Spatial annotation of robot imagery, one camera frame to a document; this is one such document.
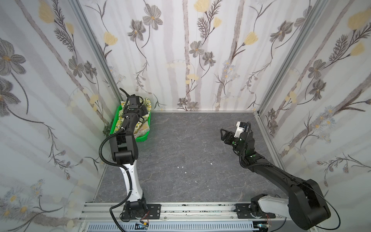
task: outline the green plastic basket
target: green plastic basket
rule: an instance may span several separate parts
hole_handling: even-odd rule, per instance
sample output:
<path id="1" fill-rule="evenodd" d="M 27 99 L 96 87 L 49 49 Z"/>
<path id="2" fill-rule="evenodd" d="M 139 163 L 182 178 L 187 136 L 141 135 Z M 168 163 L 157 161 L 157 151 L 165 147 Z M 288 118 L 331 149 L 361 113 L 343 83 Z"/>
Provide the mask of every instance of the green plastic basket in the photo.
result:
<path id="1" fill-rule="evenodd" d="M 114 118 L 114 122 L 112 123 L 111 132 L 109 134 L 113 134 L 114 133 L 115 126 L 116 126 L 116 123 L 117 123 L 117 120 L 118 120 L 118 114 L 119 114 L 120 110 L 122 110 L 121 104 L 118 106 L 118 108 L 116 110 L 116 115 L 115 115 L 115 118 Z M 150 115 L 148 116 L 148 126 L 150 126 L 150 122 L 151 122 L 151 112 L 150 112 Z M 149 133 L 150 132 L 148 131 L 145 135 L 136 138 L 135 141 L 136 142 L 144 142 L 144 141 L 146 141 Z"/>

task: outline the basket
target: basket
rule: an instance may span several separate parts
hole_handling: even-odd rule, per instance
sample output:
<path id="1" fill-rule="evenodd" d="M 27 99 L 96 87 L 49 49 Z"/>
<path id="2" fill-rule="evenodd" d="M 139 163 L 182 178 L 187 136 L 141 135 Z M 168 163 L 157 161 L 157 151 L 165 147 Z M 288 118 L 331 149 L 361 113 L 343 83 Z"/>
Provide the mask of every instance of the basket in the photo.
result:
<path id="1" fill-rule="evenodd" d="M 118 108 L 116 110 L 116 115 L 115 115 L 115 118 L 114 118 L 114 122 L 112 123 L 111 132 L 109 134 L 113 134 L 114 133 L 115 126 L 116 126 L 116 123 L 117 123 L 117 120 L 118 120 L 118 114 L 119 114 L 120 110 L 122 110 L 121 104 L 118 106 Z M 150 122 L 151 122 L 151 112 L 150 112 L 150 115 L 148 116 L 148 126 L 150 126 Z M 136 138 L 135 141 L 136 142 L 144 142 L 144 141 L 146 141 L 149 133 L 150 132 L 148 131 L 145 135 Z"/>

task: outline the wallpaper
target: wallpaper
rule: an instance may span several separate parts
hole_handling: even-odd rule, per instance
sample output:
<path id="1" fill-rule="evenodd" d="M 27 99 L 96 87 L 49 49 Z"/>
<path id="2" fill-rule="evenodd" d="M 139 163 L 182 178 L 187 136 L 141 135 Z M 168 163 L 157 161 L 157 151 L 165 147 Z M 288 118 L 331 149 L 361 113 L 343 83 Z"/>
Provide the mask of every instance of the wallpaper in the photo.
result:
<path id="1" fill-rule="evenodd" d="M 67 1 L 0 2 L 1 231 L 71 231 L 94 197 L 119 102 L 87 44 Z"/>
<path id="2" fill-rule="evenodd" d="M 261 113 L 288 172 L 317 181 L 339 212 L 338 231 L 370 226 L 370 51 L 370 1 L 329 1 Z M 332 210 L 322 226 L 337 224 Z"/>
<path id="3" fill-rule="evenodd" d="M 80 0 L 118 87 L 154 110 L 257 110 L 315 1 Z"/>

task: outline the yellow patterned cloth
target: yellow patterned cloth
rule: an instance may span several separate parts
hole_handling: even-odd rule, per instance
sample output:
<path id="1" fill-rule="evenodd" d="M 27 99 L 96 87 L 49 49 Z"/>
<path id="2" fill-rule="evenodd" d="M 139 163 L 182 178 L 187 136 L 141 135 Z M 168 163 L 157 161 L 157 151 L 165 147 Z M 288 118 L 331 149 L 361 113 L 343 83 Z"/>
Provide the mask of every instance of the yellow patterned cloth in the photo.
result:
<path id="1" fill-rule="evenodd" d="M 123 109 L 120 110 L 119 113 L 118 113 L 118 120 L 117 120 L 117 123 L 116 123 L 116 126 L 115 126 L 115 132 L 120 129 L 121 124 L 124 121 L 124 119 L 122 118 L 122 113 L 124 111 L 125 103 L 126 103 L 126 101 L 121 101 L 121 107 Z M 148 120 L 148 117 L 150 116 L 150 112 L 151 112 L 151 108 L 152 108 L 151 101 L 148 98 L 145 98 L 144 99 L 144 105 L 147 107 L 147 110 L 148 110 L 148 114 L 143 116 L 144 122 L 146 122 Z M 138 132 L 138 130 L 141 128 L 142 124 L 143 124 L 142 122 L 138 122 L 135 125 L 134 136 Z"/>

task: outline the black mounting plate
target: black mounting plate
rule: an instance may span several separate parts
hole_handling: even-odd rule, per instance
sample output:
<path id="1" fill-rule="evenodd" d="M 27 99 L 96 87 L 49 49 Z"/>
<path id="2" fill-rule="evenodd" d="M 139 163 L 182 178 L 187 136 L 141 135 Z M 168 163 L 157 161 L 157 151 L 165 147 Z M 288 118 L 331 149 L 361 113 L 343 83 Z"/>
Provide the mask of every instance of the black mounting plate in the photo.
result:
<path id="1" fill-rule="evenodd" d="M 251 219 L 255 218 L 250 213 L 250 204 L 235 204 L 236 209 L 234 210 L 237 213 L 238 219 Z M 267 213 L 269 218 L 276 218 L 274 213 Z"/>
<path id="2" fill-rule="evenodd" d="M 147 208 L 149 212 L 148 216 L 146 216 L 145 219 L 160 219 L 161 204 L 147 204 Z M 129 222 L 131 219 L 128 212 L 126 212 L 125 208 L 123 212 L 120 214 L 120 219 L 123 222 Z"/>

